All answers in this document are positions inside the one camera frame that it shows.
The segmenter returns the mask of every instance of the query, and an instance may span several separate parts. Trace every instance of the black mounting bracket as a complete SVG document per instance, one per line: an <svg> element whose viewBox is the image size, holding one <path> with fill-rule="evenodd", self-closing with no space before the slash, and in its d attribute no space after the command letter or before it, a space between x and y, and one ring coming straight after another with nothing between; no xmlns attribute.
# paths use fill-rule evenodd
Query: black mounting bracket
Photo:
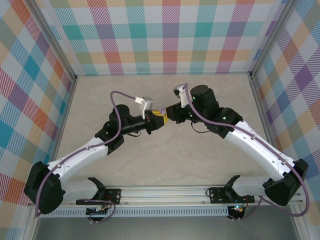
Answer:
<svg viewBox="0 0 320 240"><path fill-rule="evenodd" d="M235 193L233 200L226 195L224 187L210 187L206 191L207 196L210 198L211 204L253 204L255 202L254 196L239 196Z"/></svg>
<svg viewBox="0 0 320 240"><path fill-rule="evenodd" d="M102 200L112 202L115 205L120 204L121 199L121 189L119 188L108 188L104 189ZM101 202L93 202L93 201L84 201L84 200L77 200L75 202L77 205L103 205L104 203ZM104 205L105 207L101 207L101 210L98 210L95 207L87 207L85 211L85 215L91 215L91 220L95 222L99 222L107 215L108 211L111 206Z"/></svg>
<svg viewBox="0 0 320 240"><path fill-rule="evenodd" d="M106 189L105 185L103 185L98 179L95 177L89 177L90 181L92 181L96 187L98 188L98 191L93 196L92 200L103 200L103 201L109 201L114 203L115 205L120 204L120 198L121 198L121 189L119 188L109 188ZM76 205L97 205L99 203L95 201L85 201L85 200L77 200L75 201Z"/></svg>

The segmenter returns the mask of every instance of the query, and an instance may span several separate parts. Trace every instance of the checkered pattern panel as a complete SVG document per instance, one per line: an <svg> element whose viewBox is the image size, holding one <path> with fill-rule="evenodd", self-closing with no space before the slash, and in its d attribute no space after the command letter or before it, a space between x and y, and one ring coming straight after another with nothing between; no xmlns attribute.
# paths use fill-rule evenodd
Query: checkered pattern panel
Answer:
<svg viewBox="0 0 320 240"><path fill-rule="evenodd" d="M72 80L23 0L0 1L0 239L21 234L31 166L54 150Z"/></svg>
<svg viewBox="0 0 320 240"><path fill-rule="evenodd" d="M279 17L281 16L281 13L282 13L283 9L285 8L285 5L287 2L288 2L288 0L281 0L281 3L280 3L280 5L274 15L269 27L268 27L268 30L265 32L263 40L260 43L259 48L254 55L253 61L249 67L249 72L251 72L253 70L255 64L257 63L257 60L260 57L262 50L265 48L265 46L269 40L270 34L271 34L272 30L274 29L274 27L276 26L276 23L277 23Z"/></svg>
<svg viewBox="0 0 320 240"><path fill-rule="evenodd" d="M77 67L76 67L76 65L75 65L72 57L70 56L70 53L68 52L67 47L66 47L64 41L62 40L61 35L59 34L56 26L54 25L52 19L49 17L49 13L48 13L47 9L45 8L42 0L35 0L35 2L38 4L39 8L41 9L42 14L43 14L46 22L47 22L48 25L50 26L50 28L51 28L51 30L52 30L52 33L54 34L54 36L55 36L57 42L59 43L62 51L64 52L66 58L68 59L71 67L73 68L73 70L74 70L75 72L77 72Z"/></svg>
<svg viewBox="0 0 320 240"><path fill-rule="evenodd" d="M275 2L50 0L49 9L37 1L86 75L247 72Z"/></svg>
<svg viewBox="0 0 320 240"><path fill-rule="evenodd" d="M309 164L309 216L320 230L320 1L299 1L256 84L277 147Z"/></svg>

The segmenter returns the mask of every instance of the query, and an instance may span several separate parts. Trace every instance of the marble-patterned surface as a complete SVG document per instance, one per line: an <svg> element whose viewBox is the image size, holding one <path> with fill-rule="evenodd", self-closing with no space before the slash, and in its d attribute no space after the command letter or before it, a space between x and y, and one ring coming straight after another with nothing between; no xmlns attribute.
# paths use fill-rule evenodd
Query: marble-patterned surface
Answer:
<svg viewBox="0 0 320 240"><path fill-rule="evenodd" d="M108 121L113 107L110 92L151 97L160 109L179 100L173 88L188 82L191 90L205 84L213 89L220 106L233 108L261 136L264 135L247 76L225 75L120 75L81 76L63 133L58 158L81 147ZM138 106L117 95L132 115ZM206 128L195 124L199 131ZM81 170L73 180L96 177L105 185L206 185L225 184L234 175L258 176L264 170L237 146L213 133L199 134L190 122L169 122L140 137L125 136L125 143L111 155Z"/></svg>

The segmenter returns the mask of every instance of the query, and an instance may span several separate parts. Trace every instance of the cable clip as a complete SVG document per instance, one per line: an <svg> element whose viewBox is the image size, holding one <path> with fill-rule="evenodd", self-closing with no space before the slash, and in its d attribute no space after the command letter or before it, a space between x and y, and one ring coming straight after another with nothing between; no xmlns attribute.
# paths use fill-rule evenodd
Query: cable clip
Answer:
<svg viewBox="0 0 320 240"><path fill-rule="evenodd" d="M251 140L255 140L257 137L257 134L254 134L252 137L251 137Z"/></svg>
<svg viewBox="0 0 320 240"><path fill-rule="evenodd" d="M287 162L289 161L289 159L286 158L286 157L282 157L282 159L283 159L284 161L282 161L280 158L278 158L278 159L281 161L281 164L282 164L283 166L286 165Z"/></svg>
<svg viewBox="0 0 320 240"><path fill-rule="evenodd" d="M95 211L96 212L99 212L99 211L101 211L102 210L102 206L97 206L96 208L95 208Z"/></svg>

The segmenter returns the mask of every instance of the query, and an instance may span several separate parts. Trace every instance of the white bracket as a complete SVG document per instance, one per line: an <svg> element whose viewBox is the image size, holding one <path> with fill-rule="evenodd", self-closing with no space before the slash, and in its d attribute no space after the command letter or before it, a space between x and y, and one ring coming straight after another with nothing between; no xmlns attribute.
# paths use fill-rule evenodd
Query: white bracket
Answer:
<svg viewBox="0 0 320 240"><path fill-rule="evenodd" d="M141 110L141 116L143 119L145 119L146 118L145 111L151 110L152 105L154 104L154 101L152 100L152 98L145 96L144 98L136 97L135 102L139 104L139 109Z"/></svg>
<svg viewBox="0 0 320 240"><path fill-rule="evenodd" d="M174 93L175 95L181 99L181 107L184 109L189 103L188 103L188 99L187 99L187 93L186 93L186 89L185 89L185 85L178 85L174 88Z"/></svg>

